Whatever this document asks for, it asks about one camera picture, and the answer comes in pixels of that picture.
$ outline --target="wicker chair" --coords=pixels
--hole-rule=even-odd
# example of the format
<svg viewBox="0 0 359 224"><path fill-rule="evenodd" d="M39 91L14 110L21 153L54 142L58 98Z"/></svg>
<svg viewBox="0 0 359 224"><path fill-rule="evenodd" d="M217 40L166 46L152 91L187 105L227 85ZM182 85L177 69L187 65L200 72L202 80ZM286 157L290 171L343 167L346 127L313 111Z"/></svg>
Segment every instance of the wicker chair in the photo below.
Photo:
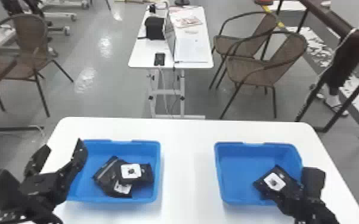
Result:
<svg viewBox="0 0 359 224"><path fill-rule="evenodd" d="M261 36L286 35L287 38L268 61L256 60L237 56L237 47L243 42L251 41ZM287 31L275 31L271 34L262 34L245 38L230 47L224 56L225 66L228 69L228 77L234 82L236 90L220 115L222 119L234 101L242 85L264 86L273 90L274 118L277 118L276 89L274 84L291 68L296 60L301 57L307 48L305 38L299 33Z"/></svg>
<svg viewBox="0 0 359 224"><path fill-rule="evenodd" d="M227 19L222 24L220 32L218 33L218 35L216 35L213 38L214 46L212 49L212 54L214 53L214 50L215 50L221 56L221 64L218 67L212 82L210 83L209 89L212 88L214 82L216 81L216 78L224 64L223 58L226 55L230 46L232 44L242 40L242 38L235 38L232 36L222 35L225 25L228 22L233 21L235 19L242 18L242 17L249 16L249 15L258 15L258 14L265 14L265 16L261 20L259 26L256 28L256 30L254 31L252 36L260 35L263 33L271 33L276 28L278 19L274 14L268 13L268 12L257 11L257 12L250 12L250 13L236 15L234 17ZM263 59L264 54L265 54L265 49L267 48L269 40L270 40L270 36L265 35L265 36L260 36L258 38L252 39L247 42L242 42L242 44L238 47L236 55L240 56L240 57L253 58L253 56L256 54L256 52L258 52L258 50L263 45L263 43L266 42L266 45L264 46L264 51L261 55L261 59ZM219 83L221 82L222 78L224 77L226 71L227 70L225 69L224 72L222 73Z"/></svg>
<svg viewBox="0 0 359 224"><path fill-rule="evenodd" d="M16 41L19 46L19 53L17 55L17 65L4 79L35 82L46 115L50 117L49 109L39 82L39 77L44 77L39 71L50 62L53 62L71 82L74 81L61 65L53 59L53 56L48 51L48 28L44 19L34 14L17 14L0 21L0 26L10 22L13 22L13 26L16 30Z"/></svg>

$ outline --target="white folding table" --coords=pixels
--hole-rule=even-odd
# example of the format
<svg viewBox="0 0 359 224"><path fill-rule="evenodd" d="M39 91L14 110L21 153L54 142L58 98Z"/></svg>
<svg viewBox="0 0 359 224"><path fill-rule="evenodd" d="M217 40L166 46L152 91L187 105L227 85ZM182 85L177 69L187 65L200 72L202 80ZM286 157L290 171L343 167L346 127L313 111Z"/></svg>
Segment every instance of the white folding table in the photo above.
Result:
<svg viewBox="0 0 359 224"><path fill-rule="evenodd" d="M150 85L148 87L150 111L152 118L187 118L187 119L204 119L204 116L198 115L185 115L185 70L188 69L211 69L213 67L213 58L211 54L210 39L208 34L208 27L206 24L205 11L203 7L190 7L187 10L191 10L199 20L202 21L201 25L191 26L187 28L175 29L175 34L178 39L180 38L195 38L198 43L204 45L202 48L204 52L204 58L206 63L174 63L172 54L169 50L167 41L149 40L146 37L146 27L144 22L149 16L159 16L165 18L167 10L156 10L156 13L150 13L146 11L142 24L138 33L138 38L135 41L134 48L132 50L131 57L128 61L128 66L134 69L148 70L148 79L150 79ZM158 67L154 66L154 56L156 53L165 53L165 65L161 66L163 70L175 69L180 71L179 76L179 89L173 91L172 89L159 89L159 72ZM156 97L157 95L179 95L180 97L180 112L179 115L169 114L156 114Z"/></svg>
<svg viewBox="0 0 359 224"><path fill-rule="evenodd" d="M291 224L275 206L229 206L221 200L215 168L218 141L293 144L304 166L326 172L322 200L341 224L359 223L359 205L306 123L177 119L68 117L51 135L52 149L42 173L71 158L78 138L152 140L161 144L160 189L150 204L97 204L66 201L55 209L64 223L114 224Z"/></svg>

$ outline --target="paper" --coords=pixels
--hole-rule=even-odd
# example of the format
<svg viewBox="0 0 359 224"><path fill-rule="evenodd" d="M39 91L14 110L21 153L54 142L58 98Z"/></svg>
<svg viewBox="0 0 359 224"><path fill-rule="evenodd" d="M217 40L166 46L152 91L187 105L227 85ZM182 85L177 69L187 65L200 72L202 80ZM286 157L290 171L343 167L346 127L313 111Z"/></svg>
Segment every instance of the paper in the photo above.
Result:
<svg viewBox="0 0 359 224"><path fill-rule="evenodd" d="M116 181L116 185L114 186L114 190L121 194L129 194L131 188L132 188L131 184L121 185L119 181Z"/></svg>
<svg viewBox="0 0 359 224"><path fill-rule="evenodd" d="M285 182L277 176L275 173L270 173L266 178L264 178L264 182L267 186L275 191L281 191L285 187Z"/></svg>
<svg viewBox="0 0 359 224"><path fill-rule="evenodd" d="M136 179L142 176L141 166L139 164L121 165L121 175L124 179Z"/></svg>

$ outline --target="blue plastic bin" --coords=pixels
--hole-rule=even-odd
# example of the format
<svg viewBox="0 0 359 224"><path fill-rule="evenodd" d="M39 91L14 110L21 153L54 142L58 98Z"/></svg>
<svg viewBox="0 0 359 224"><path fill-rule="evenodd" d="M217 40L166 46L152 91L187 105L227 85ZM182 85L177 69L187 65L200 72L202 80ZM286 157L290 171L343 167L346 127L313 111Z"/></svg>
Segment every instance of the blue plastic bin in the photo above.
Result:
<svg viewBox="0 0 359 224"><path fill-rule="evenodd" d="M275 205L252 185L275 165L301 182L302 159L290 144L218 142L215 155L221 198L228 204Z"/></svg>
<svg viewBox="0 0 359 224"><path fill-rule="evenodd" d="M68 200L93 203L150 203L156 200L160 180L160 143L111 140L85 140L84 143L88 149L88 159L71 185ZM133 188L132 198L114 198L105 195L92 176L113 155L128 163L150 163L154 182Z"/></svg>

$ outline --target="person's leg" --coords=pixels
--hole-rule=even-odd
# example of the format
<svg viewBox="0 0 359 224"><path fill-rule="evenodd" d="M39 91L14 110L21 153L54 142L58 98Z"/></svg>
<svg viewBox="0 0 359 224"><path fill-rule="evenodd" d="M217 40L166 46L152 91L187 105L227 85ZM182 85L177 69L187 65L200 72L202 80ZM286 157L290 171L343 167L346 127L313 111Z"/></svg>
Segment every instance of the person's leg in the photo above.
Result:
<svg viewBox="0 0 359 224"><path fill-rule="evenodd" d="M342 106L342 103L341 101L339 100L339 87L340 87L340 84L342 82L342 85L343 86L343 83L345 82L345 80L336 80L337 77L332 77L327 85L329 87L329 96L324 100L324 103L334 112L336 113ZM349 112L348 111L344 111L342 113L343 116L347 116L349 115Z"/></svg>

